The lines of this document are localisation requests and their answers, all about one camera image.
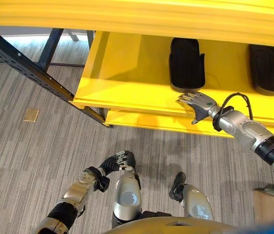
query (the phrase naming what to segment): black joint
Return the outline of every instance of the black joint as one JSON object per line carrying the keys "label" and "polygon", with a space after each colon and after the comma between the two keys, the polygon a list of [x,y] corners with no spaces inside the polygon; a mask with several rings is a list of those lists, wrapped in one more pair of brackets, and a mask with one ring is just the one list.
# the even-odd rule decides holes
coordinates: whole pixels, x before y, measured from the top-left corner
{"label": "black joint", "polygon": [[50,211],[47,217],[61,221],[68,229],[70,229],[77,217],[77,209],[75,206],[67,202],[58,203]]}
{"label": "black joint", "polygon": [[89,167],[86,170],[88,170],[91,173],[93,173],[94,176],[97,179],[96,185],[95,185],[95,187],[93,189],[94,191],[100,190],[101,192],[105,192],[109,188],[110,179],[107,178],[106,176],[102,176],[101,172],[97,168],[95,168],[95,167]]}
{"label": "black joint", "polygon": [[[232,110],[234,110],[233,106],[227,106],[223,109],[222,115],[224,115],[225,113],[227,113],[229,111],[232,111]],[[220,132],[222,130],[222,128],[219,127],[219,121],[220,121],[220,118],[221,118],[221,117],[219,118],[219,115],[220,115],[220,111],[218,111],[218,113],[216,113],[214,118],[213,118],[214,129],[217,130],[218,132]]]}
{"label": "black joint", "polygon": [[272,165],[274,162],[274,136],[260,143],[255,149],[255,153],[269,165]]}

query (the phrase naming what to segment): black cable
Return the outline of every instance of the black cable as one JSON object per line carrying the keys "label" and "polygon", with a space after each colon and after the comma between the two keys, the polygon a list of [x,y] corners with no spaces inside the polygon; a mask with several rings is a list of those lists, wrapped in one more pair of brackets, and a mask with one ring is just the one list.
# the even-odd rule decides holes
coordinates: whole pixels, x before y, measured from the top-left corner
{"label": "black cable", "polygon": [[222,116],[222,114],[223,114],[223,109],[224,109],[225,105],[228,103],[228,101],[229,101],[232,97],[235,97],[235,96],[241,96],[241,97],[245,100],[245,102],[246,102],[246,104],[247,104],[247,107],[248,107],[249,118],[250,118],[251,120],[254,120],[254,118],[253,118],[253,112],[252,112],[252,107],[251,107],[251,105],[250,105],[249,98],[248,98],[245,94],[241,94],[241,93],[237,92],[237,93],[233,93],[233,94],[229,95],[229,96],[224,100],[224,102],[223,102],[223,104],[222,104],[222,106],[221,106],[221,108],[220,108],[220,114],[219,114],[219,116],[218,116],[218,118],[217,118],[217,122],[218,122],[218,123],[219,123],[219,120],[220,120],[220,118],[221,118],[221,116]]}

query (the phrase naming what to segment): yellow shelving unit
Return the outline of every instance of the yellow shelving unit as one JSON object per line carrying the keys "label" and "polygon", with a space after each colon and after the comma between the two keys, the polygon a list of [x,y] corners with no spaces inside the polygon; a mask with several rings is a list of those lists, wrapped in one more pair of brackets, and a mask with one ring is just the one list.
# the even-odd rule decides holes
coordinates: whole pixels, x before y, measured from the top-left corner
{"label": "yellow shelving unit", "polygon": [[[121,125],[139,128],[160,129],[182,133],[194,133],[219,137],[232,137],[224,131],[217,132],[210,118],[191,124],[193,118],[167,116],[149,113],[138,113],[130,111],[109,110],[106,123],[110,125]],[[267,128],[274,134],[274,126],[267,125]]]}
{"label": "yellow shelving unit", "polygon": [[[79,108],[113,109],[107,116],[107,124],[226,136],[217,133],[210,123],[189,126],[194,112],[176,102],[180,93],[169,85],[171,40],[97,32],[72,104]],[[219,104],[233,92],[245,93],[250,98],[255,120],[274,129],[274,96],[261,95],[252,88],[248,44],[213,40],[199,40],[199,43],[200,52],[205,53],[206,84],[201,92]],[[241,97],[229,104],[248,113]],[[147,125],[145,119],[149,122],[157,119],[157,125]]]}
{"label": "yellow shelving unit", "polygon": [[[97,116],[88,106],[111,109],[106,125],[227,136],[210,120],[190,125],[193,110],[169,86],[172,38],[198,39],[201,92],[219,104],[245,93],[274,132],[274,96],[252,88],[248,58],[248,43],[274,46],[274,0],[0,0],[0,25],[97,30],[72,104]],[[242,98],[230,104],[247,113]]]}
{"label": "yellow shelving unit", "polygon": [[0,25],[274,46],[274,0],[0,0]]}

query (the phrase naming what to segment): perforated metal beam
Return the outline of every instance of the perforated metal beam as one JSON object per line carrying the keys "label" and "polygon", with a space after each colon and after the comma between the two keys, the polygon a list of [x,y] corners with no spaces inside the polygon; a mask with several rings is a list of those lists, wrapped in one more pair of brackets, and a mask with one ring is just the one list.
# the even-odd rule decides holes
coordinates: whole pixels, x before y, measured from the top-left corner
{"label": "perforated metal beam", "polygon": [[[51,92],[52,94],[56,95],[60,99],[64,100],[68,104],[70,104],[69,101],[73,100],[74,95],[69,90],[63,87],[62,84],[52,78],[49,74],[46,73],[46,71],[37,66],[34,62],[32,62],[29,58],[27,58],[23,53],[17,50],[1,36],[0,61],[11,66],[22,75],[32,80],[39,86],[43,87],[47,91]],[[78,110],[105,126],[105,119],[90,107],[85,107],[84,109]]]}

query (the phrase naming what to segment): wooden block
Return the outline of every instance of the wooden block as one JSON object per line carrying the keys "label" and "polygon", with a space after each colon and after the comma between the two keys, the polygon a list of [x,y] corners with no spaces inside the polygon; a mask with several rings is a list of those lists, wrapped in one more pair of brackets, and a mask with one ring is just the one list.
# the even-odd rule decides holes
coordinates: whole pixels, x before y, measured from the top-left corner
{"label": "wooden block", "polygon": [[274,221],[274,195],[254,190],[254,208],[256,223]]}

